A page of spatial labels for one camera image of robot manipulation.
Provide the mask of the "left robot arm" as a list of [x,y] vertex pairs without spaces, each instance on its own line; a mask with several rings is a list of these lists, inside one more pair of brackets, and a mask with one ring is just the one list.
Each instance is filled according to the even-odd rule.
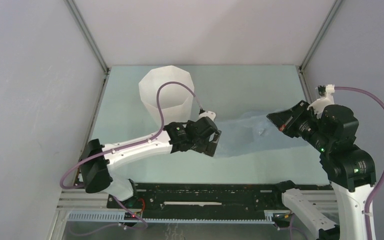
[[143,139],[111,144],[93,139],[79,161],[82,187],[88,194],[104,192],[118,199],[125,208],[133,208],[138,202],[137,190],[133,180],[122,176],[122,167],[152,156],[177,152],[194,151],[213,157],[221,133],[214,121],[204,116],[197,121],[171,122],[161,132]]

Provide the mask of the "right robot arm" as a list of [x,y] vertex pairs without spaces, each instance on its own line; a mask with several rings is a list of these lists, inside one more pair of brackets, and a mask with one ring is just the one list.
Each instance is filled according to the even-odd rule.
[[288,207],[317,240],[374,240],[369,195],[375,188],[376,170],[371,155],[355,144],[359,121],[343,105],[330,104],[320,115],[306,101],[267,118],[290,138],[301,138],[319,152],[320,164],[334,190],[339,222],[329,220],[305,202],[297,188],[271,194],[277,209]]

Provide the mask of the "white translucent trash bin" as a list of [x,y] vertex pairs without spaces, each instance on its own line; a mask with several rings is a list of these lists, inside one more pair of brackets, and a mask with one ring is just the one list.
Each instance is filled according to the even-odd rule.
[[[157,107],[157,91],[167,82],[182,83],[192,91],[195,90],[191,75],[186,70],[173,65],[151,69],[139,82],[138,87],[140,99],[158,127],[161,126],[161,117]],[[178,84],[164,86],[159,95],[164,124],[188,121],[193,100],[193,95]]]

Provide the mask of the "blue plastic trash bag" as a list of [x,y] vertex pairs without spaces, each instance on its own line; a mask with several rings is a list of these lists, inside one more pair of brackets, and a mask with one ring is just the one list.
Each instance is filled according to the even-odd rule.
[[233,119],[216,119],[221,136],[215,158],[230,158],[251,153],[304,147],[306,142],[281,133],[265,111],[249,111]]

